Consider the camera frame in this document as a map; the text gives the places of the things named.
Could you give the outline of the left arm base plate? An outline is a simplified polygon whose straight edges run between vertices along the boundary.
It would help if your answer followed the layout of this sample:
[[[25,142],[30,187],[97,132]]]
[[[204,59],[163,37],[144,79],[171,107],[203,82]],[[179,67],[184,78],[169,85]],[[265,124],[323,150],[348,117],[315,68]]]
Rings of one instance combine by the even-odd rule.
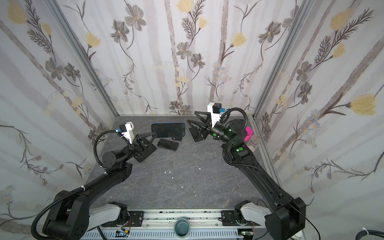
[[[144,220],[144,211],[127,211],[127,220],[123,224],[123,228],[141,227]]]

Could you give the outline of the blue-edged phone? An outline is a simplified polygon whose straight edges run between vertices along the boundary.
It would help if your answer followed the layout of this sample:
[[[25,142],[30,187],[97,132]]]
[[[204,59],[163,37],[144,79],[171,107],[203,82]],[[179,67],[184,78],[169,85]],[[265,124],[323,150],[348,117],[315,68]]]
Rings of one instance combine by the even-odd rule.
[[[152,123],[151,131],[157,138],[182,138],[185,136],[186,125],[184,122]]]

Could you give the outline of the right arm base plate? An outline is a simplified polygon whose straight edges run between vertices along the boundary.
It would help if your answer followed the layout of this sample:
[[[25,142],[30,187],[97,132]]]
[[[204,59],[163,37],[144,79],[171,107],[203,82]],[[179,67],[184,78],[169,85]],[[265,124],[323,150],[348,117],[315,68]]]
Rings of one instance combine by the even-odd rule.
[[[219,218],[225,227],[253,226],[252,222],[245,220],[242,214],[237,210],[223,210]]]

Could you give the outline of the light blue case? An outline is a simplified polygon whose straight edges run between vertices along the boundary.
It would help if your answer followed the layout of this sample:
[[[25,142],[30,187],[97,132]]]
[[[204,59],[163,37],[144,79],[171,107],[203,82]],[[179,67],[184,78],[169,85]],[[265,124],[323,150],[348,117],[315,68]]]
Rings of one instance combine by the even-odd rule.
[[[189,128],[189,132],[195,143],[199,143],[204,140],[204,138],[201,135],[198,135],[193,128]]]

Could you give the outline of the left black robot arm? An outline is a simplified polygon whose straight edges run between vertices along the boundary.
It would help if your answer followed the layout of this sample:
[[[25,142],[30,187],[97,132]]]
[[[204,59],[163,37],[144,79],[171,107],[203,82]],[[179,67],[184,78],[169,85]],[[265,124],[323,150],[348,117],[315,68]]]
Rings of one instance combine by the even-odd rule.
[[[111,202],[101,208],[90,209],[100,196],[114,186],[124,182],[132,173],[133,165],[129,159],[139,163],[157,148],[153,141],[156,133],[136,135],[129,140],[129,131],[120,127],[113,131],[126,142],[118,151],[110,151],[99,158],[97,144],[94,142],[94,155],[104,173],[93,181],[70,192],[61,191],[54,201],[45,207],[32,222],[31,234],[37,240],[79,240],[89,230],[99,229],[101,225],[111,223],[124,225],[129,222],[127,206]]]

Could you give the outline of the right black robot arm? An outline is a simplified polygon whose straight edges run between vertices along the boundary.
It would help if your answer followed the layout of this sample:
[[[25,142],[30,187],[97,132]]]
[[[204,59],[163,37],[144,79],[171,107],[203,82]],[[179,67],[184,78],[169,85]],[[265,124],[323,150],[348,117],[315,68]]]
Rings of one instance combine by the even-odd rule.
[[[293,240],[304,230],[310,220],[306,215],[307,205],[301,198],[293,198],[260,166],[256,156],[245,142],[249,118],[241,108],[227,111],[214,110],[219,120],[214,121],[210,112],[195,112],[198,120],[188,120],[194,140],[201,142],[211,135],[221,141],[224,161],[239,169],[255,186],[268,203],[269,212],[260,220],[250,209],[250,203],[241,206],[241,219],[265,225],[274,240]]]

